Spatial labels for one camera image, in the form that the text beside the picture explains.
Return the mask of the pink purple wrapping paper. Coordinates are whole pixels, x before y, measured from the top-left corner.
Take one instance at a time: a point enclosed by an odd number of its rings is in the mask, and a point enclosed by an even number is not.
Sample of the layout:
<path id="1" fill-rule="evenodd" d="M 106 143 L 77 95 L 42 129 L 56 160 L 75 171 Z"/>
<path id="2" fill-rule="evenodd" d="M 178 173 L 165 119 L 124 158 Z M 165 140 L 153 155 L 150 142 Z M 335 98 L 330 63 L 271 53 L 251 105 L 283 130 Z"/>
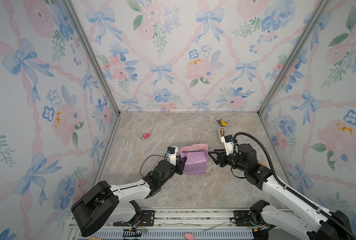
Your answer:
<path id="1" fill-rule="evenodd" d="M 186 157 L 184 167 L 185 175 L 202 175 L 206 173 L 209 158 L 207 144 L 193 144 L 180 149 L 181 158 Z"/>

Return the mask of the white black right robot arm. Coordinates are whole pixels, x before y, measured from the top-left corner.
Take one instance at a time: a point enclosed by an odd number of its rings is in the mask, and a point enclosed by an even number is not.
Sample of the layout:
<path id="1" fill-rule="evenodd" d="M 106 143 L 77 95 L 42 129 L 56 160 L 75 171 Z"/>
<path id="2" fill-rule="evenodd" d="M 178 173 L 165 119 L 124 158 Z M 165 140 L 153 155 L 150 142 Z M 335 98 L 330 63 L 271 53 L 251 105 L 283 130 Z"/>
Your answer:
<path id="1" fill-rule="evenodd" d="M 248 219 L 253 225 L 268 225 L 266 232 L 278 227 L 302 240 L 355 240 L 350 220 L 341 211 L 332 212 L 285 184 L 274 171 L 259 164 L 255 151 L 227 154 L 226 151 L 209 152 L 221 168 L 229 166 L 244 173 L 244 179 L 288 207 L 290 215 L 278 210 L 267 201 L 260 200 L 250 208 Z"/>

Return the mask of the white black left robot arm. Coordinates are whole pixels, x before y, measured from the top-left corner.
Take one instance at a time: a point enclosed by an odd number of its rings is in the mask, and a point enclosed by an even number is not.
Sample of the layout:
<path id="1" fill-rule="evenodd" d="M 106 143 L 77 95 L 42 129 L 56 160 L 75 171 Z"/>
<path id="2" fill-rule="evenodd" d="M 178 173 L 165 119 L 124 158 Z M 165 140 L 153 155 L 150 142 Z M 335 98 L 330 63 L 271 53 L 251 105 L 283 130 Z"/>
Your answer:
<path id="1" fill-rule="evenodd" d="M 126 185 L 109 185 L 107 181 L 97 183 L 71 208 L 82 237 L 93 235 L 106 224 L 137 225 L 142 210 L 136 200 L 159 193 L 175 174 L 183 174 L 186 161 L 187 157 L 180 157 L 173 165 L 169 160 L 162 160 L 141 180 Z"/>

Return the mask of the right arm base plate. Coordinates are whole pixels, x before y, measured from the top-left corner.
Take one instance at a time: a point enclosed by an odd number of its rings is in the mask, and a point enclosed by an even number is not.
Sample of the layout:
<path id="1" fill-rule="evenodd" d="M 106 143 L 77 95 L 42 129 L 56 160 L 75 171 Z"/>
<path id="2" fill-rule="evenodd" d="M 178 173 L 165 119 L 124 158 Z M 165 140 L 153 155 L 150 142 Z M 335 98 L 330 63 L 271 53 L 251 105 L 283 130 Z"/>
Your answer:
<path id="1" fill-rule="evenodd" d="M 264 222 L 261 217 L 256 220 L 250 210 L 235 210 L 233 214 L 234 216 L 230 218 L 230 222 L 237 227 L 268 228 L 273 226 Z"/>

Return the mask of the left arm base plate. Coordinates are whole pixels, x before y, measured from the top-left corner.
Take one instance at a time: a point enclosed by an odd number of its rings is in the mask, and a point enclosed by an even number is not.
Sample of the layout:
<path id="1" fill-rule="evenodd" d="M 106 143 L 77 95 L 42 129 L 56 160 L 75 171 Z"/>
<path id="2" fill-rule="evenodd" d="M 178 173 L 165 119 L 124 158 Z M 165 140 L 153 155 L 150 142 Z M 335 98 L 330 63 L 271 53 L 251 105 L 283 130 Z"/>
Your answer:
<path id="1" fill-rule="evenodd" d="M 155 221 L 155 211 L 154 210 L 141 210 L 136 213 L 134 217 L 128 222 L 115 222 L 114 227 L 152 227 Z"/>

